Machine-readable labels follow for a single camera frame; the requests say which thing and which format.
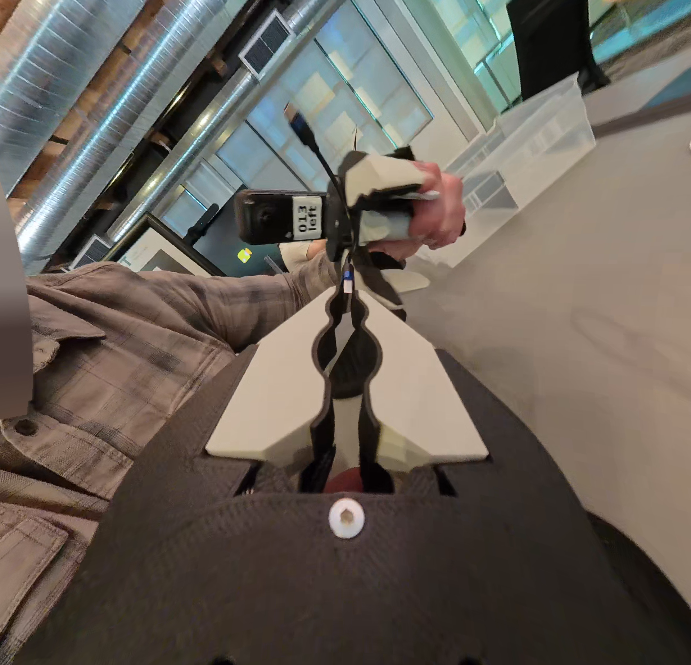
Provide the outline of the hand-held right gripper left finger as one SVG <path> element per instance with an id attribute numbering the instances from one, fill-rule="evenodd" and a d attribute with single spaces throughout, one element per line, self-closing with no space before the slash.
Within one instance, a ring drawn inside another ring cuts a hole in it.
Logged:
<path id="1" fill-rule="evenodd" d="M 212 457 L 269 463 L 289 474 L 312 463 L 330 469 L 334 412 L 316 345 L 332 325 L 326 290 L 253 348 L 205 452 Z"/>

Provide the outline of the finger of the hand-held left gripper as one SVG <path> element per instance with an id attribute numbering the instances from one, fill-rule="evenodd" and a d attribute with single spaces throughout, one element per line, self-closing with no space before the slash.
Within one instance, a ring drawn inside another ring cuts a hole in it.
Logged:
<path id="1" fill-rule="evenodd" d="M 413 208 L 357 211 L 354 214 L 356 223 L 354 244 L 363 247 L 377 242 L 410 239 L 409 229 L 412 216 Z"/>
<path id="2" fill-rule="evenodd" d="M 417 192 L 424 173 L 410 160 L 367 154 L 349 169 L 349 197 Z"/>

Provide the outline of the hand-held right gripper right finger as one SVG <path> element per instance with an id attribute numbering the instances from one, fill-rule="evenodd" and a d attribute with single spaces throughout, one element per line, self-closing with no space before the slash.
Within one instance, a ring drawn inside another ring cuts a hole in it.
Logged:
<path id="1" fill-rule="evenodd" d="M 357 300 L 359 328 L 375 343 L 358 422 L 361 468 L 484 461 L 487 446 L 433 345 L 371 295 Z"/>

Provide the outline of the black slim usb hub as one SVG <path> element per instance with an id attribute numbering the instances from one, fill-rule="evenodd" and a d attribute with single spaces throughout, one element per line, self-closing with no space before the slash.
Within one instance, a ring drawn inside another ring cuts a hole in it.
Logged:
<path id="1" fill-rule="evenodd" d="M 336 358 L 329 375 L 332 398 L 344 401 L 363 394 L 367 381 L 379 363 L 379 345 L 366 327 L 369 308 L 364 291 L 350 295 L 353 332 Z"/>

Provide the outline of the clear plastic organizer box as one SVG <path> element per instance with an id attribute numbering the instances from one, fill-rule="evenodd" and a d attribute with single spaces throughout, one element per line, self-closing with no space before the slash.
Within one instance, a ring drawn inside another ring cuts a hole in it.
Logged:
<path id="1" fill-rule="evenodd" d="M 466 232 L 418 256 L 455 267 L 595 146 L 577 73 L 500 115 L 448 167 L 463 181 Z"/>

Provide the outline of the person's left forearm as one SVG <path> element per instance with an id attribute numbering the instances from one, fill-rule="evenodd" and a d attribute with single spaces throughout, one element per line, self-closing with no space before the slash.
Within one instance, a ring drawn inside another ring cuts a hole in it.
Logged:
<path id="1" fill-rule="evenodd" d="M 334 290 L 340 270 L 323 252 L 293 272 L 208 280 L 213 329 L 238 353 Z"/>

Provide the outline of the person's left hand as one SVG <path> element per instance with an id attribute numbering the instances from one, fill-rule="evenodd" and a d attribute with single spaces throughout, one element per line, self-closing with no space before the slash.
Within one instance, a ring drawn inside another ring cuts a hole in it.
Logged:
<path id="1" fill-rule="evenodd" d="M 421 247 L 431 250 L 454 244 L 465 232 L 466 210 L 462 202 L 462 179 L 442 172 L 436 163 L 414 162 L 424 174 L 420 193 L 434 191 L 433 200 L 414 203 L 408 238 L 401 241 L 378 241 L 370 244 L 371 253 L 383 253 L 403 262 Z"/>

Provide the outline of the black office chair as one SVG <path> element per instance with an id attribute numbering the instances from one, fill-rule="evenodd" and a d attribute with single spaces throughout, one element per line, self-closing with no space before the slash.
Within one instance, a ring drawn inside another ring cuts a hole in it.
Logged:
<path id="1" fill-rule="evenodd" d="M 582 95 L 610 84 L 593 56 L 588 0 L 510 0 L 521 99 L 576 75 Z"/>

